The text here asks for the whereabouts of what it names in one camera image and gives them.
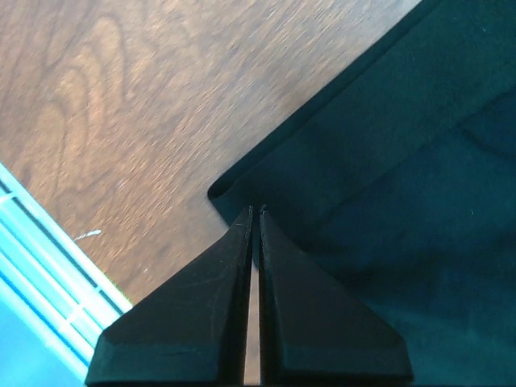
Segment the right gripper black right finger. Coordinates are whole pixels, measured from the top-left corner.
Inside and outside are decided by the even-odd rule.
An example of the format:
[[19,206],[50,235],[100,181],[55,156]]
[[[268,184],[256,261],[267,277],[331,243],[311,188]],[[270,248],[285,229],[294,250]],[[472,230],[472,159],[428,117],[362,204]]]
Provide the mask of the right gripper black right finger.
[[408,385],[406,341],[276,225],[259,220],[264,385]]

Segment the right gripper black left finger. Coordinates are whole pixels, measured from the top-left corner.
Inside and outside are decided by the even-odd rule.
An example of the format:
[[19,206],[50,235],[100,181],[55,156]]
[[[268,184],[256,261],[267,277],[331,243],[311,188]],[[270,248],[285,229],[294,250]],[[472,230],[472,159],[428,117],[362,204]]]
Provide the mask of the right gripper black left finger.
[[87,385],[241,385],[252,208],[100,335]]

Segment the black underwear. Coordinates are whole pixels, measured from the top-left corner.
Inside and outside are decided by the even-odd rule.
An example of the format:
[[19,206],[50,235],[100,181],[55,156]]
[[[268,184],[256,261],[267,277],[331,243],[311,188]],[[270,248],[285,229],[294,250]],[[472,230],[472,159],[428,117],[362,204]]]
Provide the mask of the black underwear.
[[514,385],[514,2],[420,2],[207,196],[265,207],[418,383]]

